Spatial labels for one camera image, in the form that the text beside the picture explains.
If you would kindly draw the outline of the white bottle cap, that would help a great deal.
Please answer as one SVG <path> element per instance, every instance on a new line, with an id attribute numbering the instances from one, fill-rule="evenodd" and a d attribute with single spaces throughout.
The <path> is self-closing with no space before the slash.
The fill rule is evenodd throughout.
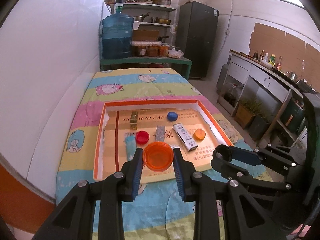
<path id="1" fill-rule="evenodd" d="M 170 147 L 171 147 L 172 149 L 180 148 L 180 146 L 178 146 L 178 145 L 170 145 Z"/>

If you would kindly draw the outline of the black bottle cap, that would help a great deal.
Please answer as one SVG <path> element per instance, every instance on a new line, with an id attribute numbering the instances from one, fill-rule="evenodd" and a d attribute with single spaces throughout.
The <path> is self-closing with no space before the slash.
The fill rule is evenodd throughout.
<path id="1" fill-rule="evenodd" d="M 232 152 L 229 146 L 223 145 L 223 144 L 218 145 L 213 151 L 213 159 L 215 158 L 222 159 L 227 162 L 231 162 L 233 157 L 232 157 Z"/>

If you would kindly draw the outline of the orange-rimmed cardboard tray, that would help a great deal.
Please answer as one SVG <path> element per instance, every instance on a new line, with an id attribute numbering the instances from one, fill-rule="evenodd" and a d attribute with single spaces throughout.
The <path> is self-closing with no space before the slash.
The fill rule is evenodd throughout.
<path id="1" fill-rule="evenodd" d="M 213 150 L 232 142 L 199 100 L 106 102 L 99 122 L 93 178 L 103 180 L 133 158 L 137 148 L 155 144 L 143 158 L 142 183 L 174 178 L 169 151 L 161 144 L 179 148 L 184 160 L 197 171 L 211 168 Z"/>

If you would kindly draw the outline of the green low bench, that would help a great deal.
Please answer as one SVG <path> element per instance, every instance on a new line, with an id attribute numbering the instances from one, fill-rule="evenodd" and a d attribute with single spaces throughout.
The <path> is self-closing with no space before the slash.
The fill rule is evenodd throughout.
<path id="1" fill-rule="evenodd" d="M 108 66 L 114 65 L 114 64 L 132 64 L 132 63 L 138 63 L 138 64 L 158 64 L 158 63 L 169 63 L 169 64 L 180 64 L 180 65 L 186 65 L 186 68 L 184 72 L 181 74 L 186 80 L 189 80 L 190 70 L 192 61 L 189 59 L 186 59 L 185 57 L 181 57 L 180 59 L 174 59 L 170 57 L 127 57 L 123 59 L 101 59 L 100 60 L 100 70 L 104 71 L 107 70 Z"/>

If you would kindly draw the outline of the dark green refrigerator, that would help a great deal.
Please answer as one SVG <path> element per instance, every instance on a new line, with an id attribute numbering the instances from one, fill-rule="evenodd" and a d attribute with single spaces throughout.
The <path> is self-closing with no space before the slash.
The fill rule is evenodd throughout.
<path id="1" fill-rule="evenodd" d="M 219 11 L 200 2 L 180 7 L 175 46 L 192 61 L 189 76 L 203 79 L 207 76 L 219 19 Z"/>

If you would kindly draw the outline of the white kitchen counter cabinet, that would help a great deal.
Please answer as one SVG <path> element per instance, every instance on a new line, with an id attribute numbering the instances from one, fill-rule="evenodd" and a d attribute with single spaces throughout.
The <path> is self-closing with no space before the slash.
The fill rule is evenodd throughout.
<path id="1" fill-rule="evenodd" d="M 233 51 L 218 82 L 217 102 L 257 144 L 306 148 L 302 93 L 288 80 Z"/>

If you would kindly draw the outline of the white metal shelf rack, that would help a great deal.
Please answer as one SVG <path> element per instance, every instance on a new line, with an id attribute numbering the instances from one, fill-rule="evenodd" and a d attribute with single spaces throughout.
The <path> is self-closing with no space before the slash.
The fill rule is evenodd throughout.
<path id="1" fill-rule="evenodd" d="M 175 42 L 179 0 L 124 0 L 124 13 L 139 23 L 137 30 L 158 32 L 158 40 L 172 46 Z"/>

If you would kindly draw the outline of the white printed lighter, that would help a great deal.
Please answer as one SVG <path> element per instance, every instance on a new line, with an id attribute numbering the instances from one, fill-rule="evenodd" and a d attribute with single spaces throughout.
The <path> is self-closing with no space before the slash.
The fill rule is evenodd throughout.
<path id="1" fill-rule="evenodd" d="M 195 142 L 193 137 L 189 134 L 187 129 L 181 124 L 174 124 L 173 130 L 178 135 L 180 140 L 183 142 L 183 145 L 187 149 L 188 152 L 196 150 L 198 148 L 198 144 Z"/>

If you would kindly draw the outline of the small orange bottle cap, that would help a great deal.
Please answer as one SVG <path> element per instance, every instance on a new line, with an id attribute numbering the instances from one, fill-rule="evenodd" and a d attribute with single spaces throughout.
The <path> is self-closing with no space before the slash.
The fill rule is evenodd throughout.
<path id="1" fill-rule="evenodd" d="M 193 138 L 198 141 L 204 140 L 206 137 L 206 132 L 200 128 L 196 129 L 193 133 Z"/>

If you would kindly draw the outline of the large orange bottle cap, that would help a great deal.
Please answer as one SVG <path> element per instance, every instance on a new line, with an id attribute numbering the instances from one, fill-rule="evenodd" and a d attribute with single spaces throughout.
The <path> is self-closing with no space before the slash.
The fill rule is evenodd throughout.
<path id="1" fill-rule="evenodd" d="M 173 149 L 166 142 L 152 142 L 143 150 L 144 165 L 154 172 L 166 171 L 172 165 L 173 158 Z"/>

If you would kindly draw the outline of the clear plastic rectangular case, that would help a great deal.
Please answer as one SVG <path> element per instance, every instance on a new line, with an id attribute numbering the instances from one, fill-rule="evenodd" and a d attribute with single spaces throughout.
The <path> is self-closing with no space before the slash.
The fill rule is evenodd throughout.
<path id="1" fill-rule="evenodd" d="M 155 133 L 155 141 L 164 142 L 165 138 L 165 126 L 157 126 Z"/>

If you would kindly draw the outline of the blue water jug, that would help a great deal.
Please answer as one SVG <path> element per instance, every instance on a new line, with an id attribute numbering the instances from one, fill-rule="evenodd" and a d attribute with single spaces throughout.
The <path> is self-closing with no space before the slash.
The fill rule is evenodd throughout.
<path id="1" fill-rule="evenodd" d="M 115 60 L 131 56 L 134 19 L 123 13 L 124 0 L 116 0 L 115 13 L 102 21 L 102 57 Z"/>

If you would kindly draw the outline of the gold lighter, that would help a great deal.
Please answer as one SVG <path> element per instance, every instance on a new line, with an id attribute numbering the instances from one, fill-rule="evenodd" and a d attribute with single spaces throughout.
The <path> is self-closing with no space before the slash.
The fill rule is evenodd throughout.
<path id="1" fill-rule="evenodd" d="M 138 111 L 132 111 L 130 116 L 130 129 L 136 130 L 138 122 Z"/>

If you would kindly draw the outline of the teal flower lighter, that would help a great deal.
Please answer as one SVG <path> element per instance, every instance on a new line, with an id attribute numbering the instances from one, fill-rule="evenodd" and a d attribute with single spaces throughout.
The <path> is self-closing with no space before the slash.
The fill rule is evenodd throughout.
<path id="1" fill-rule="evenodd" d="M 135 155 L 135 151 L 137 148 L 135 136 L 135 133 L 125 133 L 125 148 L 127 161 L 131 161 Z"/>

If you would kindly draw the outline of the red bottle cap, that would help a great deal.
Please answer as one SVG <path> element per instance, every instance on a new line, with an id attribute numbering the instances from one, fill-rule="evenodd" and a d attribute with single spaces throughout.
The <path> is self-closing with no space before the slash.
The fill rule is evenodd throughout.
<path id="1" fill-rule="evenodd" d="M 135 136 L 135 140 L 137 144 L 145 145 L 149 141 L 149 133 L 146 131 L 138 131 Z"/>

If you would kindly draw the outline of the blue bottle cap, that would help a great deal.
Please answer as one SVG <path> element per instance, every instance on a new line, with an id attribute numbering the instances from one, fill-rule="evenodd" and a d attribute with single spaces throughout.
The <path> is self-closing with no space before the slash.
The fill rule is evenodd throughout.
<path id="1" fill-rule="evenodd" d="M 178 114 L 176 112 L 168 112 L 167 119 L 169 121 L 176 121 L 178 119 Z"/>

